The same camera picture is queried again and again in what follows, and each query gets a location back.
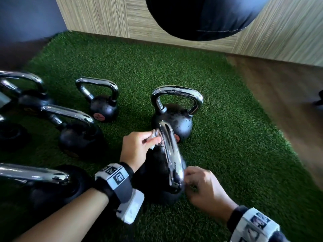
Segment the person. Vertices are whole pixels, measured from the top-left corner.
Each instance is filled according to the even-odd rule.
[[[148,149],[161,142],[159,136],[146,141],[151,134],[152,131],[132,132],[124,136],[120,164],[122,163],[124,166],[130,167],[133,173],[135,173],[145,162]],[[186,183],[185,191],[189,201],[206,214],[227,223],[228,229],[233,232],[233,238],[235,229],[241,223],[243,215],[248,213],[248,208],[238,206],[227,195],[211,171],[204,170],[200,167],[189,166],[185,169],[184,174],[184,182]],[[198,191],[195,192],[192,186],[196,186]],[[87,234],[108,203],[109,198],[107,194],[98,189],[90,188],[14,241],[79,242]],[[259,211],[257,211],[256,216],[257,218],[265,217],[265,222],[268,224],[271,221]],[[246,231],[250,232],[250,225],[247,225],[247,227]],[[259,231],[256,231],[256,233],[253,236],[259,237]],[[281,232],[275,233],[269,239],[270,242],[286,241],[285,236]],[[248,238],[242,236],[235,241],[249,242]]]

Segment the punching bag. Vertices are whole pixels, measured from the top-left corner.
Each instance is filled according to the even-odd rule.
[[[211,41],[247,27],[268,0],[146,0],[158,25],[172,36]]]

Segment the person's left hand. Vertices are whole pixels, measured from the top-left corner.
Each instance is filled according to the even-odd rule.
[[[161,142],[161,137],[155,137],[146,142],[150,132],[132,132],[123,137],[120,162],[127,163],[136,172],[146,160],[148,149]]]

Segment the green carpet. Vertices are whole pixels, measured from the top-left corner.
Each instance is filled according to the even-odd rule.
[[[88,103],[75,80],[89,76],[114,81],[120,90],[119,117],[115,123],[98,123],[110,153],[101,160],[95,156],[89,161],[72,159],[60,152],[59,132],[50,122],[11,112],[6,115],[25,126],[33,141],[17,153],[0,153],[1,162],[39,167],[72,164],[94,175],[118,161],[124,135],[151,129],[150,95],[156,87],[186,86],[204,96],[204,106],[193,118],[193,133],[180,145],[188,165],[211,170],[233,200],[267,214],[291,241],[322,239],[323,193],[222,54],[66,32],[56,36],[25,69],[45,81],[59,105],[84,112]],[[110,93],[89,88],[95,94]],[[171,96],[162,101],[187,107],[191,103]],[[10,240],[33,225],[32,213],[16,184],[1,182],[0,188],[0,231]],[[131,228],[104,217],[86,240],[119,241],[126,237],[121,234],[132,234],[136,241],[223,242],[230,236],[223,225],[199,212],[185,197],[173,207],[145,204]]]

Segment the silver metal handle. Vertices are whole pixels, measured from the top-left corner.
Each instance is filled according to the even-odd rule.
[[[165,94],[192,99],[194,101],[194,105],[192,106],[192,108],[187,110],[190,116],[193,116],[203,105],[203,96],[198,91],[183,86],[166,85],[157,87],[151,95],[151,102],[156,111],[160,111],[164,108],[163,104],[160,101],[160,96]]]
[[[45,89],[43,80],[35,74],[28,73],[28,72],[0,70],[0,77],[6,77],[6,78],[10,78],[10,79],[23,78],[23,79],[33,81],[37,85],[38,92],[43,93],[43,94],[46,93],[46,89]]]
[[[94,120],[92,119],[92,117],[89,116],[88,114],[85,114],[82,111],[75,110],[75,109],[69,109],[69,108],[65,108],[62,106],[58,106],[58,105],[42,106],[41,111],[46,111],[49,113],[62,115],[62,116],[68,117],[68,118],[72,118],[72,119],[76,119],[81,122],[84,122],[89,127],[89,133],[95,133],[97,131],[95,124],[94,124]],[[56,123],[59,124],[59,122],[62,122],[57,116],[52,115],[52,114],[50,115],[50,119],[55,124]]]
[[[109,80],[105,79],[98,79],[98,78],[91,78],[91,77],[81,77],[75,81],[75,85],[77,86],[78,90],[84,94],[85,98],[91,102],[94,98],[94,95],[89,92],[88,89],[83,84],[91,84],[91,85],[98,85],[98,86],[106,86],[112,90],[111,100],[116,101],[119,96],[119,89],[118,86]]]
[[[66,184],[70,180],[69,174],[62,171],[6,163],[0,163],[0,176],[21,181],[41,181],[56,184]]]
[[[16,96],[19,96],[21,94],[21,89],[17,87],[15,84],[11,83],[10,81],[2,79],[0,80],[0,85],[13,91],[16,94]]]
[[[184,181],[183,159],[177,145],[174,131],[171,125],[166,121],[158,123],[158,129],[162,138],[162,148],[165,152],[168,169],[169,169],[169,185],[179,192]]]

